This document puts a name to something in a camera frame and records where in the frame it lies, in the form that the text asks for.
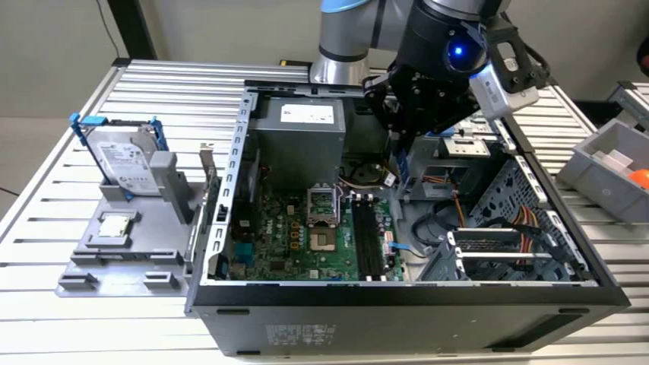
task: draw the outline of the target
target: open computer tower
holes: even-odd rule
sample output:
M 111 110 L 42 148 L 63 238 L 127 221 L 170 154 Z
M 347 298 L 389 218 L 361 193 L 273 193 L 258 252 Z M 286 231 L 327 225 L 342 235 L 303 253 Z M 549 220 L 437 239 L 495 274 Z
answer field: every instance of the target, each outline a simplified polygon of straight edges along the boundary
M 513 118 L 393 140 L 359 88 L 246 82 L 186 308 L 225 355 L 533 351 L 628 306 Z

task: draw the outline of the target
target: orange object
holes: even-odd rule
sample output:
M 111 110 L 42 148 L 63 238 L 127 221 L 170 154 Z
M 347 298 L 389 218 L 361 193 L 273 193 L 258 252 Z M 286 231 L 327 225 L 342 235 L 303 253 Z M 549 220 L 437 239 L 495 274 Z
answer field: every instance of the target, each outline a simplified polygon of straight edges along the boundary
M 635 181 L 640 187 L 649 189 L 649 170 L 638 170 L 628 174 L 628 179 Z

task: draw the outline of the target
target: small chip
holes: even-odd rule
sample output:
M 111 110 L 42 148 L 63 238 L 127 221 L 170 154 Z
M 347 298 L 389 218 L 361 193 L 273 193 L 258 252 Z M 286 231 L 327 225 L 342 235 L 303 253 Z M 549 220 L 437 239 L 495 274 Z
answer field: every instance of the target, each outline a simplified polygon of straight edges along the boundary
M 270 261 L 270 271 L 283 271 L 286 263 L 283 261 Z
M 130 218 L 122 215 L 106 215 L 101 222 L 98 237 L 121 237 L 129 227 Z

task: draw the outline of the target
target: blue cable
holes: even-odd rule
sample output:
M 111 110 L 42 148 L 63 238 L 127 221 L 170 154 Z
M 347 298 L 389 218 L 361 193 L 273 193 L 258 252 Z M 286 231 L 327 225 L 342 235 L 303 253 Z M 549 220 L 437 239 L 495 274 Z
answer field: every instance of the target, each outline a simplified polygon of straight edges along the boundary
M 394 248 L 394 249 L 402 249 L 405 251 L 410 251 L 413 255 L 415 255 L 419 259 L 425 259 L 426 255 L 418 253 L 415 249 L 410 245 L 406 245 L 403 243 L 395 243 L 395 242 L 387 242 L 387 246 Z

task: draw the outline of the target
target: white label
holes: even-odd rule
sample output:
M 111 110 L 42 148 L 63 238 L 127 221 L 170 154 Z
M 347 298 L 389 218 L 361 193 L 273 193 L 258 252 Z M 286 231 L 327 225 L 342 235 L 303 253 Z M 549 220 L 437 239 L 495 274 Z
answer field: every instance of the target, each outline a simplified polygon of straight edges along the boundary
M 265 325 L 273 346 L 326 346 L 331 344 L 335 325 Z
M 282 105 L 279 121 L 285 123 L 333 124 L 333 106 L 285 104 Z
M 98 142 L 97 147 L 117 184 L 134 195 L 159 195 L 142 149 L 117 142 Z
M 391 185 L 394 185 L 394 179 L 397 177 L 394 176 L 393 173 L 387 173 L 387 176 L 385 177 L 383 184 L 391 188 Z

